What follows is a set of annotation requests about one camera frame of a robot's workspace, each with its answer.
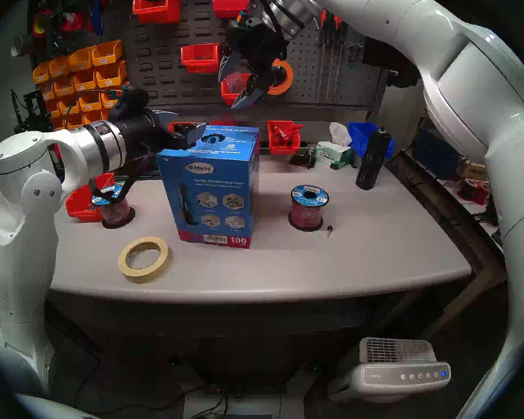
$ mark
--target blue box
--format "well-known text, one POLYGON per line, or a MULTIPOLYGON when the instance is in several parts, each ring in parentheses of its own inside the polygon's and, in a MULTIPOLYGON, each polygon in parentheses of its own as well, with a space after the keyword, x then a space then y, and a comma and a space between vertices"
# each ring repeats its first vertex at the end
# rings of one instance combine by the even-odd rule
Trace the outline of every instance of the blue box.
MULTIPOLYGON (((373 130, 378 130, 378 126, 373 123, 356 123, 350 122, 348 127, 349 136, 352 137, 352 142, 349 145, 355 150, 355 152, 363 158, 365 152, 367 151, 367 144, 369 143, 369 137, 373 130)), ((392 157, 394 152, 394 138, 390 140, 388 144, 388 149, 386 150, 385 159, 392 157)))
POLYGON ((206 126, 196 147, 157 154, 181 240, 250 247, 259 158, 259 129, 236 126, 206 126))

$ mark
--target barcode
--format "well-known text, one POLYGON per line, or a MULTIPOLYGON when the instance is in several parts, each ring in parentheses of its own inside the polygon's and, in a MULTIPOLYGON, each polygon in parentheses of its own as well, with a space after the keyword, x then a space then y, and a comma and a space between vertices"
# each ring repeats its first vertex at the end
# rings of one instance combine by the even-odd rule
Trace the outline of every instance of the barcode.
POLYGON ((204 241, 209 241, 211 243, 227 244, 227 236, 215 236, 213 234, 204 234, 204 241))

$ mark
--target gray pegboard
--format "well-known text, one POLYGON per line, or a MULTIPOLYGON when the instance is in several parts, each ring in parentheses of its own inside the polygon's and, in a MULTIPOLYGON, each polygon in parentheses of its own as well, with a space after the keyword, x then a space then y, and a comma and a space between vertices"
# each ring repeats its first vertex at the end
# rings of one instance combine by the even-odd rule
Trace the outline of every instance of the gray pegboard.
MULTIPOLYGON (((260 16, 261 6, 253 1, 251 16, 260 16)), ((155 107, 195 105, 222 106, 223 99, 217 82, 217 74, 189 74, 180 62, 182 46, 200 43, 224 43, 228 21, 214 16, 211 0, 181 0, 181 21, 178 24, 141 24, 132 14, 132 0, 110 0, 104 14, 105 35, 86 35, 79 47, 122 39, 123 58, 127 62, 127 79, 134 87, 141 87, 150 94, 150 105, 155 107)), ((363 43, 361 34, 349 30, 352 44, 363 43)), ((364 65, 361 56, 349 63, 349 48, 344 47, 341 56, 341 72, 334 99, 336 64, 340 46, 326 46, 322 56, 317 44, 316 24, 309 24, 289 44, 287 62, 293 68, 293 84, 286 93, 270 97, 267 105, 328 106, 378 110, 386 87, 384 70, 364 65), (320 60, 324 59, 321 95, 316 96, 320 60), (326 100, 326 87, 331 77, 330 96, 326 100)), ((239 72, 247 73, 244 67, 239 72)))

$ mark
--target gray table surface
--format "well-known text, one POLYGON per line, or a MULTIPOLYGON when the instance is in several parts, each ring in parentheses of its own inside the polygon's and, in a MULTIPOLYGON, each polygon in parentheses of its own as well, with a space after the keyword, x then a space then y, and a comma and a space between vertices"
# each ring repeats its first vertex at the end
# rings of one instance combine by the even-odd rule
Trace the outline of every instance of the gray table surface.
POLYGON ((63 207, 51 288, 130 301, 263 303, 331 299, 392 292, 469 275, 471 268, 450 238, 386 169, 362 191, 357 170, 294 167, 262 156, 258 216, 250 249, 180 241, 162 181, 137 182, 127 199, 135 219, 118 230, 79 223, 63 207), (324 227, 294 229, 287 220, 291 189, 313 184, 330 201, 324 227), (327 237, 326 226, 334 231, 327 237), (135 284, 117 259, 131 241, 158 236, 172 261, 163 275, 135 284))

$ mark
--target cardboard box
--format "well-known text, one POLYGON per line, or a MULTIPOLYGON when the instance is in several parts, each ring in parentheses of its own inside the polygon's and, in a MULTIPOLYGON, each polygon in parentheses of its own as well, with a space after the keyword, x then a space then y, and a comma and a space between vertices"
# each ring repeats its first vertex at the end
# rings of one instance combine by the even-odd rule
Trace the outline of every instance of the cardboard box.
POLYGON ((257 127, 206 126, 189 150, 157 155, 181 240, 250 247, 258 191, 257 127))
POLYGON ((487 169, 485 168, 485 165, 476 164, 464 158, 462 158, 462 161, 464 162, 458 167, 457 171, 460 177, 470 178, 472 180, 479 180, 480 182, 489 180, 489 176, 487 175, 487 169))
POLYGON ((322 141, 316 145, 316 160, 326 165, 334 165, 335 169, 340 169, 348 165, 353 160, 353 149, 343 147, 339 144, 322 141))

